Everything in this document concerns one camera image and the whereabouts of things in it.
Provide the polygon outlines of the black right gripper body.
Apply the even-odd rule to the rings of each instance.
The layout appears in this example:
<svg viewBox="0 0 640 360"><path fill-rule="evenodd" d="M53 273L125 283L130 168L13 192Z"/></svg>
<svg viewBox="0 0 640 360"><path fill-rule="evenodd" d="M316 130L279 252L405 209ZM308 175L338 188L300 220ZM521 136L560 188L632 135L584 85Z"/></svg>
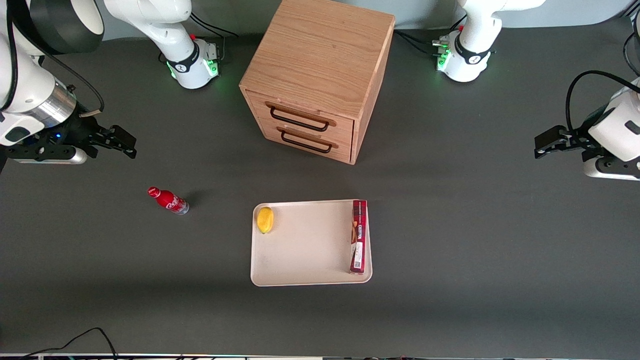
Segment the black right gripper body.
<svg viewBox="0 0 640 360"><path fill-rule="evenodd" d="M79 117L77 111L64 123L43 129L15 145L1 146L1 154L17 162L86 162L98 157L90 145L99 129L93 117Z"/></svg>

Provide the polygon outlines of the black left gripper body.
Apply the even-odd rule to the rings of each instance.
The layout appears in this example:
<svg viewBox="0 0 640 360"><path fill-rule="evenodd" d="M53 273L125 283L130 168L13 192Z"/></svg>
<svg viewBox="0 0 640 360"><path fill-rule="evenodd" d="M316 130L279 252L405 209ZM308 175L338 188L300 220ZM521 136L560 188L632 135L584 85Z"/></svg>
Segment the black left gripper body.
<svg viewBox="0 0 640 360"><path fill-rule="evenodd" d="M582 161L587 162L594 158L603 157L603 148L598 141L589 134L588 130L596 125L599 121L599 117L589 117L583 121L582 125L575 127L572 125L571 120L566 120L567 131L569 132L569 139L567 145L564 146L564 152L571 152L576 150L582 150Z"/></svg>

